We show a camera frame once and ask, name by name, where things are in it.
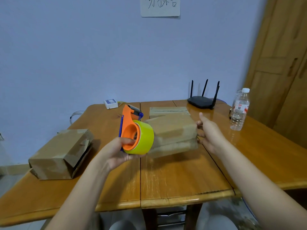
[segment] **packing tape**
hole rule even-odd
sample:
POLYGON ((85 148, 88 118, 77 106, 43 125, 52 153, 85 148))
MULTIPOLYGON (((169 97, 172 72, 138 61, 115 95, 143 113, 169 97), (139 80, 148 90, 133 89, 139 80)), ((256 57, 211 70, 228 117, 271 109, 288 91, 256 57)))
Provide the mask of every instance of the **packing tape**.
POLYGON ((138 120, 133 120, 133 122, 139 128, 140 136, 137 137, 139 140, 137 145, 133 149, 125 150, 124 148, 124 151, 129 154, 146 154, 149 152, 151 146, 153 145, 154 131, 152 127, 147 123, 143 123, 138 120))

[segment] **wifi router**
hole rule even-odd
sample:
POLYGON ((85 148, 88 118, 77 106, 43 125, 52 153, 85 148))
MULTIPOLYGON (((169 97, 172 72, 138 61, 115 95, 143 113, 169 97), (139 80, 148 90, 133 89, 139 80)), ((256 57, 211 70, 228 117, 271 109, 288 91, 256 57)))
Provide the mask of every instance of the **wifi router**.
POLYGON ((215 92, 213 100, 207 97, 204 97, 207 83, 208 83, 208 79, 206 80, 206 84, 205 84, 202 96, 192 97, 192 91, 193 91, 193 80, 192 80, 191 95, 190 95, 190 98, 188 99, 188 103, 200 109, 213 109, 213 107, 215 106, 215 102, 216 102, 217 92, 219 91, 219 88, 220 88, 220 81, 217 82, 217 88, 216 88, 216 92, 215 92))

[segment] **door panel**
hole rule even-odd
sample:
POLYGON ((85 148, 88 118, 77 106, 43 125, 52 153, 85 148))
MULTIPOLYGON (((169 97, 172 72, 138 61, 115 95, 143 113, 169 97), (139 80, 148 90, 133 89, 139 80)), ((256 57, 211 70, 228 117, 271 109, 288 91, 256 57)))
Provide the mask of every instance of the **door panel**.
POLYGON ((289 90, 274 130, 307 148, 307 53, 289 90))
POLYGON ((307 0, 268 0, 244 85, 251 89, 248 115, 268 127, 273 128, 286 99, 306 39, 307 0))

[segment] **tape dispenser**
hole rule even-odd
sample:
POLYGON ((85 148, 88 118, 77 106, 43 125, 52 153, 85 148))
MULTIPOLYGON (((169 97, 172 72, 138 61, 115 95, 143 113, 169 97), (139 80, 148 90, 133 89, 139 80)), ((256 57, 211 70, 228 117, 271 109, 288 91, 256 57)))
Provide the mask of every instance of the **tape dispenser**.
POLYGON ((149 124, 140 121, 143 116, 140 109, 132 105, 124 106, 119 128, 119 137, 135 139, 136 136, 136 141, 133 145, 124 144, 122 146, 122 149, 126 153, 146 154, 153 144, 154 131, 149 124))

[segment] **bottle label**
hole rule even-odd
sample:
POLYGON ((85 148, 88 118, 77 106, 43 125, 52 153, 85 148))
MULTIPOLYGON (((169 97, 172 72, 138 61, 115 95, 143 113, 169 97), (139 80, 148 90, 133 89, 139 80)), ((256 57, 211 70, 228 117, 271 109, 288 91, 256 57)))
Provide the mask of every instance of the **bottle label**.
POLYGON ((239 102, 240 101, 236 101, 235 108, 234 108, 235 111, 246 114, 248 112, 249 105, 239 104, 239 102))

